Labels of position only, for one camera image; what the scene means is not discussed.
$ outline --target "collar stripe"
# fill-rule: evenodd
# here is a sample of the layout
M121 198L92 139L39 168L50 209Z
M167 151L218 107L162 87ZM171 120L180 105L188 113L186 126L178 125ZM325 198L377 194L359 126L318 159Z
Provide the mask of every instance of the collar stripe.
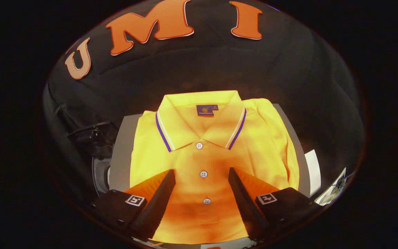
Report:
M169 140L169 142L170 142L170 144L171 144L171 146L172 146L171 148L172 148L173 150L176 150L176 148L174 148L173 143L171 142L171 139L170 139L169 134L168 134L167 131L165 130L165 126L164 126L164 123L162 122L162 118L161 118L161 114L159 113L159 110L157 111L157 113L158 113L158 116L159 116L159 121L161 122L162 129L164 130L164 133L165 133L165 135L167 136L167 139Z
M245 122L245 117L247 116L247 109L245 109L244 112L244 118L242 120L242 123L240 124L239 130L237 131L236 135L234 136L233 141L231 142L231 144L229 145L228 149L231 150L231 147L233 146L234 142L237 139L237 136L239 136L240 131L242 130L242 126L244 126L244 122Z
M239 122L237 123L237 126L234 128L234 131L233 131L233 133L231 134L231 137L229 137L228 142L227 142L227 144L225 145L225 148L228 147L228 144L229 144L229 142L231 141L231 138L233 137L234 133L237 131L237 128L238 128L238 126L239 126L239 124L240 124L240 120L242 120L242 116L244 115L244 110L246 110L245 107L242 109L242 113L240 114Z
M164 143L167 146L167 149L169 150L169 152L171 152L170 146L169 146L167 140L165 139L165 136L164 136L164 134L163 134L163 132L161 130L161 126L159 125L158 113L157 112L156 112L156 125L158 126L158 130L159 130L159 133L161 134L162 140L164 140Z

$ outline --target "shirt collar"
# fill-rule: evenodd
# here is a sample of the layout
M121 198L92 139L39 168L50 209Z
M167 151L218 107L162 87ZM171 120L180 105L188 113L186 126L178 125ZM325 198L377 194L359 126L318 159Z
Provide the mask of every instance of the shirt collar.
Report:
M199 137L177 112L176 107L187 104L225 104L216 120ZM231 149L245 122L246 109L235 90L168 94L156 112L156 125L169 151L189 145L196 140Z

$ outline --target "yellow polo shirt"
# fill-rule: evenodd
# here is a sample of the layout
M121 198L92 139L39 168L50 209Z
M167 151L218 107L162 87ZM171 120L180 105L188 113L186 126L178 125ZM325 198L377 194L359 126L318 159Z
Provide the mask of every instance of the yellow polo shirt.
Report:
M279 190L299 187L293 143L267 99L242 101L235 90L170 94L157 112L145 111L130 186L169 169L176 180L152 240L203 244L248 236L228 182L230 167Z

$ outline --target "shirt sleeve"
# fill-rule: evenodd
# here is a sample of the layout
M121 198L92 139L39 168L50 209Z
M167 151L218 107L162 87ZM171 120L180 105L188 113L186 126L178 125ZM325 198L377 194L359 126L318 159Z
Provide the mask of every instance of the shirt sleeve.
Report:
M299 188L299 165L297 164L296 151L289 133L282 121L281 116L267 99L256 100L257 111L267 125L272 140L279 149L279 155L288 173L290 187Z
M155 114L145 111L138 120L131 153L130 188L171 168Z

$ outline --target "black background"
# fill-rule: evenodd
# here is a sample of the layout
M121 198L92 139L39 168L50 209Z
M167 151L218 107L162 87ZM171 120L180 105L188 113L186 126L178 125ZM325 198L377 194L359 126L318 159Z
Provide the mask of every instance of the black background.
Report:
M62 52L131 1L0 2L0 248L124 248L47 178L38 152L40 93ZM357 179L277 248L398 248L398 2L268 1L316 30L354 65L370 144Z

